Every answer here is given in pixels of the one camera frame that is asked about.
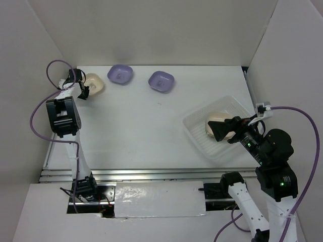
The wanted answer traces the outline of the cream panda plate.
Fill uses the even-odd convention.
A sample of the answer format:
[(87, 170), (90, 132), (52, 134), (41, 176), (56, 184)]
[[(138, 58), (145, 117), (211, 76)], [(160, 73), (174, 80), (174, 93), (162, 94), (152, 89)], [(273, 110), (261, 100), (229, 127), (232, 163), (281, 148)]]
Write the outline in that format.
[(84, 86), (89, 89), (89, 96), (93, 96), (104, 88), (103, 80), (94, 73), (89, 73), (85, 75), (86, 80), (84, 81)]
[(206, 117), (205, 120), (205, 131), (206, 134), (210, 137), (214, 139), (214, 133), (212, 131), (212, 129), (210, 128), (208, 122), (209, 121), (214, 121), (214, 122), (224, 122), (225, 119), (232, 119), (233, 116), (231, 116), (228, 113), (224, 113), (224, 112), (210, 112), (208, 114), (208, 116)]

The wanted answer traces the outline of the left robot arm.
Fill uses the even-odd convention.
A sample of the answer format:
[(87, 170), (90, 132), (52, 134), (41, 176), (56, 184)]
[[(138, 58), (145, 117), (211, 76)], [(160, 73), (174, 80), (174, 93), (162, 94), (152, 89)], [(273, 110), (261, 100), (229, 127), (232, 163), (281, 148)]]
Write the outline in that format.
[(78, 199), (88, 202), (99, 197), (99, 187), (86, 163), (80, 142), (81, 118), (75, 99), (86, 100), (89, 88), (84, 86), (85, 73), (70, 69), (68, 77), (60, 84), (62, 92), (55, 99), (46, 101), (49, 123), (59, 141), (65, 142), (67, 156), (72, 169), (72, 191)]

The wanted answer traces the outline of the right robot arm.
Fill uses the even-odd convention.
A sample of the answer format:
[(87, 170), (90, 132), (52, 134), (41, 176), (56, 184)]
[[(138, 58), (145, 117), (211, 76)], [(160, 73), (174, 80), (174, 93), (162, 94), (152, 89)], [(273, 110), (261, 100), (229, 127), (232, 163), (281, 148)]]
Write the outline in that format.
[(263, 136), (251, 119), (238, 116), (223, 122), (210, 120), (208, 126), (218, 142), (233, 132), (228, 143), (241, 143), (259, 164), (255, 173), (265, 193), (268, 220), (249, 195), (240, 173), (226, 173), (220, 180), (221, 194), (237, 203), (250, 228), (252, 241), (297, 241), (292, 208), (298, 196), (298, 182), (288, 164), (294, 153), (290, 136), (280, 129), (272, 129)]

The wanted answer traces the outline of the white perforated plastic bin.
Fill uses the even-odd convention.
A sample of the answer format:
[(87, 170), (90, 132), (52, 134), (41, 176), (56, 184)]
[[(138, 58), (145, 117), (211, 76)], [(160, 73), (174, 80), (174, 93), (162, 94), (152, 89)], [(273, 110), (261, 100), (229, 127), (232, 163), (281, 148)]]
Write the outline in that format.
[(227, 95), (199, 105), (183, 118), (184, 131), (193, 144), (207, 159), (216, 161), (238, 147), (238, 144), (229, 144), (226, 141), (217, 142), (207, 135), (205, 121), (212, 112), (227, 113), (231, 116), (240, 117), (249, 117), (251, 113), (236, 98)]

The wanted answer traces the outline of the purple panda plate left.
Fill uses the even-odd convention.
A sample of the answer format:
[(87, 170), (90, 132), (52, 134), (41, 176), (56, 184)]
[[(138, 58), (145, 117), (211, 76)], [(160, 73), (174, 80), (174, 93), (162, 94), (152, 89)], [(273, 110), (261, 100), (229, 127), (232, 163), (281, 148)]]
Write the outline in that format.
[(127, 85), (133, 76), (133, 69), (127, 65), (114, 65), (107, 73), (107, 78), (119, 85)]

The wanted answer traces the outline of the purple panda plate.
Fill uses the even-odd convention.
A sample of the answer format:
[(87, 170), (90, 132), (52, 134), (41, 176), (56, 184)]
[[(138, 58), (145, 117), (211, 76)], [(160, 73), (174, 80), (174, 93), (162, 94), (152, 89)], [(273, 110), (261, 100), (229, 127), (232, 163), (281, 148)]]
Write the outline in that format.
[(154, 72), (148, 79), (150, 88), (160, 93), (170, 92), (174, 83), (174, 76), (163, 71)]
[(133, 76), (133, 69), (127, 65), (114, 65), (107, 73), (107, 78), (119, 85), (127, 85)]

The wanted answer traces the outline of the purple panda plate right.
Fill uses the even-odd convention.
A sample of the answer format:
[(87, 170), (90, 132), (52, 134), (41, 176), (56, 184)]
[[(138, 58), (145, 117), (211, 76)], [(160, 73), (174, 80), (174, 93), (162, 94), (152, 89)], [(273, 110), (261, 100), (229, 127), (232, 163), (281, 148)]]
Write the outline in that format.
[(174, 76), (163, 71), (154, 72), (148, 79), (150, 88), (160, 93), (170, 92), (174, 83)]

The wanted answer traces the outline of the white foam cover panel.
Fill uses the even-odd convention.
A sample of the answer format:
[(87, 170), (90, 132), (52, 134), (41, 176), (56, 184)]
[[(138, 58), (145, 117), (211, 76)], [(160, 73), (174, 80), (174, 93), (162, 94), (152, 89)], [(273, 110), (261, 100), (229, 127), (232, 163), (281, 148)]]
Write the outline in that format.
[(116, 218), (198, 217), (206, 215), (201, 181), (117, 183)]

